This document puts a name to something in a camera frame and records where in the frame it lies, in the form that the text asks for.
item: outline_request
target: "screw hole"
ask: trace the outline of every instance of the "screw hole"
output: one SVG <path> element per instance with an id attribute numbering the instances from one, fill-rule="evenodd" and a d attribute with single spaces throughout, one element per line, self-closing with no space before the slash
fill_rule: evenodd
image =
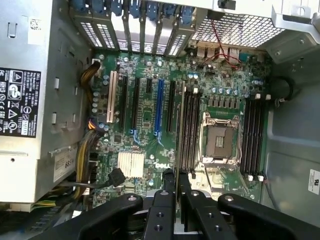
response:
<path id="1" fill-rule="evenodd" d="M 216 232 L 221 232 L 221 231 L 222 231 L 222 227 L 220 227 L 219 225 L 216 225 L 216 226 L 214 227 L 214 230 L 215 230 Z"/>
<path id="2" fill-rule="evenodd" d="M 163 212 L 158 212 L 158 213 L 156 214 L 156 216 L 157 216 L 158 218 L 163 218 L 163 217 L 164 217 L 164 214 L 163 214 Z"/>
<path id="3" fill-rule="evenodd" d="M 157 232 L 162 231 L 162 229 L 164 229 L 164 228 L 161 225 L 154 226 L 154 230 L 156 230 Z"/>

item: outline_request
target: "sticker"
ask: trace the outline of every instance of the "sticker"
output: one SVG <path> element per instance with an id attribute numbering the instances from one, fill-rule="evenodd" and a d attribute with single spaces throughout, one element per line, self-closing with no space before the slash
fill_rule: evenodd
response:
<path id="1" fill-rule="evenodd" d="M 40 19 L 29 18 L 28 44 L 42 45 L 45 41 L 43 21 Z"/>
<path id="2" fill-rule="evenodd" d="M 320 171 L 310 169 L 308 190 L 319 195 Z"/>
<path id="3" fill-rule="evenodd" d="M 35 138 L 41 72 L 0 67 L 0 136 Z"/>
<path id="4" fill-rule="evenodd" d="M 76 167 L 76 155 L 77 147 L 73 147 L 54 156 L 54 182 L 74 171 Z"/>

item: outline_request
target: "capacitor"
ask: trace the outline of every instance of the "capacitor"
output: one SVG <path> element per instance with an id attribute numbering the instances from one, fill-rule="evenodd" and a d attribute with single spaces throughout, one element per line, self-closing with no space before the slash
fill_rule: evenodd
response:
<path id="1" fill-rule="evenodd" d="M 154 185 L 154 180 L 151 179 L 148 184 L 149 184 L 149 186 L 153 186 Z"/>

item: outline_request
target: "chipset heatsink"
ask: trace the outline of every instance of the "chipset heatsink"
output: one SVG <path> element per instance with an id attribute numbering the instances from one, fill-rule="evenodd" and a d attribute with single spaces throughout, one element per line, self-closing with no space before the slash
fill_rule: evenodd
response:
<path id="1" fill-rule="evenodd" d="M 119 152 L 118 168 L 126 178 L 142 178 L 145 155 L 143 153 Z"/>

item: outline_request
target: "barcode sticker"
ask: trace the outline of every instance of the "barcode sticker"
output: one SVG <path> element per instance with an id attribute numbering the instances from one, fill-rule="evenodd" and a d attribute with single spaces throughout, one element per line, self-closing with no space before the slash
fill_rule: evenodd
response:
<path id="1" fill-rule="evenodd" d="M 320 181 L 320 171 L 310 169 L 308 190 L 314 194 L 319 195 L 319 189 L 320 189 L 319 181 Z"/>
<path id="2" fill-rule="evenodd" d="M 43 21 L 29 18 L 28 44 L 42 45 L 45 41 Z"/>

